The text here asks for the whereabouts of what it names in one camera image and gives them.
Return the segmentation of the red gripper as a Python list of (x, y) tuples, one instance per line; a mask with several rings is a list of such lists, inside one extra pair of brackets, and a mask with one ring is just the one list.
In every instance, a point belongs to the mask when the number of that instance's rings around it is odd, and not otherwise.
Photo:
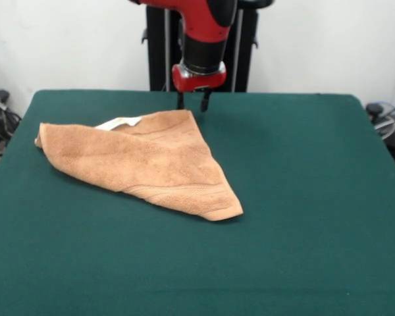
[(209, 107), (211, 89), (222, 86), (226, 80), (226, 67), (223, 62), (220, 63), (219, 69), (212, 74), (198, 74), (188, 70), (183, 63), (176, 64), (172, 67), (172, 81), (178, 91), (177, 109), (184, 109), (184, 93), (193, 92), (198, 89), (204, 89), (201, 100), (200, 110), (206, 112)]

